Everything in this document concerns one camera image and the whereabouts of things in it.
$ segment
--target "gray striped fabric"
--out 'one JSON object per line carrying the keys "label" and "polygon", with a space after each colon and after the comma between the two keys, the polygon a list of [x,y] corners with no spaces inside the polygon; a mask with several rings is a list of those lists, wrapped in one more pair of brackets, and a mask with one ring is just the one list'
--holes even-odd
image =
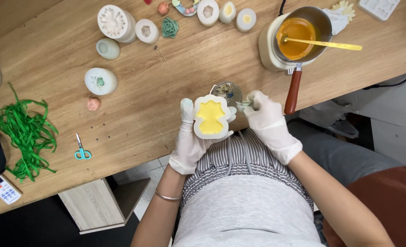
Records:
{"label": "gray striped fabric", "polygon": [[[311,210],[313,210],[313,200],[294,173],[272,155],[250,128],[242,130],[241,133],[246,145],[244,145],[238,132],[230,137],[232,170],[229,176],[250,174],[246,164],[247,148],[254,175],[269,177],[293,188],[310,204]],[[206,154],[197,162],[195,173],[189,175],[184,183],[182,207],[205,185],[226,176],[229,166],[228,143],[228,139],[226,139],[212,144]]]}

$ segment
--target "silver bangle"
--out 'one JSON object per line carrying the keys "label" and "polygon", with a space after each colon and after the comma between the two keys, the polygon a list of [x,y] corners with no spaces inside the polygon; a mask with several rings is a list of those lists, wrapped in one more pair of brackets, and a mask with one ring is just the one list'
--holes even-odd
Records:
{"label": "silver bangle", "polygon": [[177,200],[180,200],[180,199],[182,198],[182,197],[179,197],[179,198],[172,198],[172,197],[167,197],[167,196],[161,195],[161,194],[157,191],[157,188],[156,188],[155,192],[156,192],[156,195],[158,195],[160,198],[163,198],[163,199],[168,200],[168,201],[177,201]]}

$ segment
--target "pot handle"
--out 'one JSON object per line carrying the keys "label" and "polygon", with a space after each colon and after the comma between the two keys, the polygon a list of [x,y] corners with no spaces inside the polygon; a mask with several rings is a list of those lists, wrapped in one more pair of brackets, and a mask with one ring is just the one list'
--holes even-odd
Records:
{"label": "pot handle", "polygon": [[284,109],[284,113],[292,115],[296,110],[297,95],[299,93],[300,77],[302,76],[302,70],[293,71],[291,77],[290,89],[288,90],[287,101]]}

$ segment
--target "latex glove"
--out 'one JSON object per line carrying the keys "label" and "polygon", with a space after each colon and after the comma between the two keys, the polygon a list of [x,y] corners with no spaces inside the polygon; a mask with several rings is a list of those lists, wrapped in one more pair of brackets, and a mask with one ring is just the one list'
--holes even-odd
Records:
{"label": "latex glove", "polygon": [[302,143],[288,132],[281,104],[273,102],[261,91],[251,92],[246,101],[252,102],[252,106],[238,104],[237,107],[246,115],[250,128],[272,154],[287,165],[302,151]]}
{"label": "latex glove", "polygon": [[[227,120],[228,123],[236,118],[236,108],[229,107],[232,116]],[[221,139],[201,139],[194,133],[194,104],[188,98],[182,99],[180,102],[180,111],[182,113],[182,125],[176,139],[176,149],[171,153],[170,166],[180,174],[194,174],[199,161],[206,150],[216,142],[225,140],[233,131],[229,131],[227,135]]]}

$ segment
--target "scissors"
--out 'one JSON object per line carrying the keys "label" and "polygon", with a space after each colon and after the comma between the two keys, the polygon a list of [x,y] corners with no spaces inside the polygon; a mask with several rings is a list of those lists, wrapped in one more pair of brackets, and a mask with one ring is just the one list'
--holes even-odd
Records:
{"label": "scissors", "polygon": [[89,151],[84,151],[83,149],[83,145],[81,145],[81,140],[80,140],[80,136],[77,133],[77,139],[78,139],[78,146],[80,148],[79,151],[75,152],[75,158],[77,160],[89,160],[92,157],[92,154]]}

